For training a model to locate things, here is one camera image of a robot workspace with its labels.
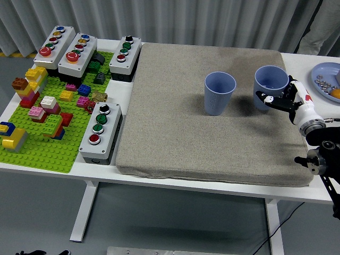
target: gray floor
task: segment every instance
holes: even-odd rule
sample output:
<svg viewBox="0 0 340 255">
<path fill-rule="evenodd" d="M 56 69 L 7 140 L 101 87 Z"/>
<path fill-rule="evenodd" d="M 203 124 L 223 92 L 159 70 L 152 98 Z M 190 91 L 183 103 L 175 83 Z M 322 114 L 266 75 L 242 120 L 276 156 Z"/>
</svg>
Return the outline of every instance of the gray floor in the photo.
<svg viewBox="0 0 340 255">
<path fill-rule="evenodd" d="M 0 57 L 0 112 L 32 59 Z M 0 254 L 106 254 L 109 246 L 252 254 L 268 236 L 262 199 L 101 183 L 82 243 L 69 241 L 85 182 L 0 172 Z M 280 202 L 285 219 L 298 205 Z M 339 254 L 331 205 L 304 204 L 282 227 L 286 254 Z M 270 254 L 265 245 L 258 254 Z"/>
</svg>

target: blue plate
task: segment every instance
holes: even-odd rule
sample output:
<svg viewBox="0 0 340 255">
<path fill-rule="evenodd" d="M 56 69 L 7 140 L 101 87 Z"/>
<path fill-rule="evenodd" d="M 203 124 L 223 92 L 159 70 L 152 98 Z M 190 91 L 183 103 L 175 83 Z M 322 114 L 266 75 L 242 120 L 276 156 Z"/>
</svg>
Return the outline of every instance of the blue plate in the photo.
<svg viewBox="0 0 340 255">
<path fill-rule="evenodd" d="M 340 99 L 332 97 L 326 92 L 323 92 L 319 84 L 317 84 L 315 81 L 317 80 L 319 75 L 322 75 L 322 79 L 319 79 L 320 81 L 326 81 L 326 83 L 330 83 L 331 87 L 335 86 L 337 88 L 340 88 L 339 83 L 337 82 L 335 78 L 339 70 L 340 70 L 340 64 L 333 63 L 333 62 L 326 62 L 326 63 L 318 64 L 312 70 L 312 84 L 314 85 L 316 90 L 324 97 L 327 97 L 328 99 L 338 102 L 338 103 L 340 103 Z"/>
</svg>

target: white table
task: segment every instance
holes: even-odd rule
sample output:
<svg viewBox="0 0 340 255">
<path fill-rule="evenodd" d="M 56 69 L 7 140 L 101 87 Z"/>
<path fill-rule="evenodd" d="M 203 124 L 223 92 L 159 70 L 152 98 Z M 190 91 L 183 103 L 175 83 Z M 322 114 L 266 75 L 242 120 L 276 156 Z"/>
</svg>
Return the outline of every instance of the white table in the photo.
<svg viewBox="0 0 340 255">
<path fill-rule="evenodd" d="M 114 52 L 119 41 L 112 40 L 98 40 L 98 50 L 105 52 Z M 286 66 L 287 73 L 292 75 L 295 79 L 301 81 L 308 92 L 310 93 L 315 110 L 322 117 L 340 118 L 340 111 L 336 102 L 332 102 L 323 98 L 315 88 L 312 87 L 311 70 L 312 68 L 323 62 L 340 63 L 340 58 L 337 57 L 323 57 L 323 56 L 309 56 L 297 54 L 282 53 L 282 57 Z M 109 95 L 108 103 L 119 103 L 122 108 L 123 115 L 126 115 L 130 95 L 133 87 L 133 82 L 119 82 L 110 80 L 106 93 Z M 17 105 L 20 102 L 18 95 L 14 95 L 6 110 L 0 117 L 0 121 L 8 121 L 13 114 Z M 336 123 L 331 123 L 328 126 L 336 126 Z M 71 171 L 68 174 L 59 172 L 45 171 L 41 169 L 16 166 L 10 164 L 0 163 L 0 171 L 11 173 L 25 173 L 52 177 L 62 177 L 70 179 L 80 179 L 87 183 L 84 192 L 83 200 L 79 208 L 78 216 L 76 218 L 74 228 L 71 234 L 71 241 L 81 242 L 89 214 L 91 212 L 92 203 L 97 191 L 98 182 L 119 183 L 129 185 L 151 186 L 157 188 L 179 189 L 188 191 L 200 191 L 219 194 L 229 194 L 236 196 L 265 198 L 267 206 L 267 217 L 270 234 L 279 226 L 279 218 L 277 211 L 277 202 L 279 200 L 291 201 L 305 201 L 314 203 L 332 204 L 332 200 L 325 189 L 321 178 L 315 176 L 312 182 L 307 187 L 302 188 L 286 188 L 273 186 L 258 186 L 247 184 L 234 184 L 222 182 L 202 182 L 202 181 L 188 181 L 175 179 L 150 179 L 140 178 L 136 176 L 129 176 L 121 174 L 115 165 L 105 166 L 97 165 L 96 171 L 93 171 L 89 164 L 85 163 L 80 155 L 77 156 Z M 340 185 L 333 181 L 336 190 L 340 191 Z M 283 244 L 280 230 L 271 238 L 272 254 L 283 254 Z"/>
</svg>

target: blue cup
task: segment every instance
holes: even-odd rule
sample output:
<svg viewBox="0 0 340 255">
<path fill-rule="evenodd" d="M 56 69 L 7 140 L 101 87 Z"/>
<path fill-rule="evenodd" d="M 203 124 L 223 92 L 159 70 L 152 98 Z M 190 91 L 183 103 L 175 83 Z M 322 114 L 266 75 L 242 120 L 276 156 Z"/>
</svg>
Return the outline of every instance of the blue cup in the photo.
<svg viewBox="0 0 340 255">
<path fill-rule="evenodd" d="M 205 79 L 204 107 L 208 114 L 220 115 L 230 101 L 236 81 L 228 73 L 213 72 Z"/>
<path fill-rule="evenodd" d="M 258 96 L 256 91 L 261 91 L 273 97 L 281 96 L 281 93 L 288 85 L 288 74 L 280 67 L 274 65 L 265 65 L 257 69 L 254 81 L 254 105 L 257 109 L 266 111 L 271 109 L 265 105 Z"/>
</svg>

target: table leg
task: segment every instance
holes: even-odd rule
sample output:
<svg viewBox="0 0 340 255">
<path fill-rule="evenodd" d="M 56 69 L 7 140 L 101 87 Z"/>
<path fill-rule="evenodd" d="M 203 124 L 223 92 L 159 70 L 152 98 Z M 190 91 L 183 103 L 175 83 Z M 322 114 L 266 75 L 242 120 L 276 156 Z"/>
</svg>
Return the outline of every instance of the table leg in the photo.
<svg viewBox="0 0 340 255">
<path fill-rule="evenodd" d="M 70 241 L 81 242 L 85 233 L 87 221 L 89 219 L 92 204 L 94 202 L 97 187 L 99 182 L 85 181 L 86 189 L 84 192 L 83 200 L 76 217 Z"/>
<path fill-rule="evenodd" d="M 280 220 L 277 210 L 278 200 L 276 199 L 266 199 L 266 210 L 267 210 L 267 222 L 269 229 L 269 236 L 271 236 L 274 231 L 280 225 Z M 281 229 L 279 228 L 276 234 L 270 239 L 270 247 L 272 255 L 284 255 Z"/>
</svg>

